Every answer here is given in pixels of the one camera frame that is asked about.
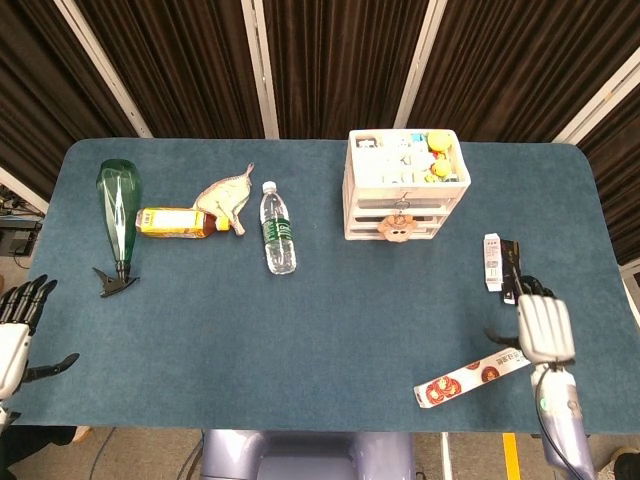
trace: green bottle label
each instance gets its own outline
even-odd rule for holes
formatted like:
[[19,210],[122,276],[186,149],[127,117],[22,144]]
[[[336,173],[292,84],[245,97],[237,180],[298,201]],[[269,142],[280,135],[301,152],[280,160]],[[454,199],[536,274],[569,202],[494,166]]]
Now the green bottle label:
[[277,240],[291,240],[291,224],[284,218],[272,218],[262,224],[262,234],[265,244]]

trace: table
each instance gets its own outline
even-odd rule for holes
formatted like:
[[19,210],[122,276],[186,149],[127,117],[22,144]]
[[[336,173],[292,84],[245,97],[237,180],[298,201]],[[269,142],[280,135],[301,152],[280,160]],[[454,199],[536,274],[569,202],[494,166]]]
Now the table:
[[[22,423],[154,427],[537,431],[525,368],[431,410],[412,387],[499,349],[513,306],[487,292],[485,233],[519,240],[525,273],[565,300],[591,433],[632,433],[639,339],[586,158],[557,144],[463,143],[472,184],[430,241],[343,237],[346,142],[84,140],[67,153],[30,276],[59,280],[31,365],[77,351],[68,372],[14,397]],[[140,281],[108,299],[113,270],[95,178],[132,160],[143,206],[190,206],[255,162],[247,233],[138,237]],[[275,180],[292,217],[298,269],[266,267],[258,206]]]

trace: floor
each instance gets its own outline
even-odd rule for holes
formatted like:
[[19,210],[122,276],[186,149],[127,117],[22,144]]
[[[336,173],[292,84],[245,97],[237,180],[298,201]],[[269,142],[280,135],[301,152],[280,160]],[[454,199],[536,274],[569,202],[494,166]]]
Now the floor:
[[[79,444],[49,446],[11,470],[19,480],[87,480],[110,431],[97,428]],[[544,462],[540,440],[529,435],[516,438],[521,479],[553,480],[554,473]],[[174,480],[199,441],[199,430],[118,428],[96,465],[93,480]],[[416,434],[414,441],[416,469],[424,472],[427,480],[442,480],[440,435]],[[449,443],[455,480],[506,480],[501,434],[451,434]],[[640,436],[595,435],[590,438],[590,445],[594,463],[603,466],[620,446],[640,448]],[[186,478],[186,471],[180,478]]]
[[22,285],[27,280],[32,257],[0,257],[0,275],[4,278],[4,287],[0,290],[6,292],[11,287]]

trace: small box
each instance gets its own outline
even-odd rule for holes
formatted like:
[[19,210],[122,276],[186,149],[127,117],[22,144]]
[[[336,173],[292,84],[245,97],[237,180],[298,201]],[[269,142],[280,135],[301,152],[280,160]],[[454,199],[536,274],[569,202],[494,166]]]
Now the small box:
[[[450,145],[441,152],[450,163],[446,177],[432,173],[438,152],[429,147],[431,132],[450,137]],[[345,238],[384,240],[378,225],[388,215],[403,213],[417,221],[410,239],[432,239],[470,184],[452,130],[353,130],[342,184]]]
[[484,279],[487,290],[499,292],[502,290],[502,251],[500,237],[497,233],[487,233],[484,236]]

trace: cartoon face charm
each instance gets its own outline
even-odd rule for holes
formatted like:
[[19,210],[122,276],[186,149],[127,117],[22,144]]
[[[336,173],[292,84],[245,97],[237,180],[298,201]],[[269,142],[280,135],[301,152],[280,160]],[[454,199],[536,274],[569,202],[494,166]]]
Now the cartoon face charm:
[[378,231],[387,241],[401,243],[409,240],[417,226],[412,215],[389,215],[380,222]]

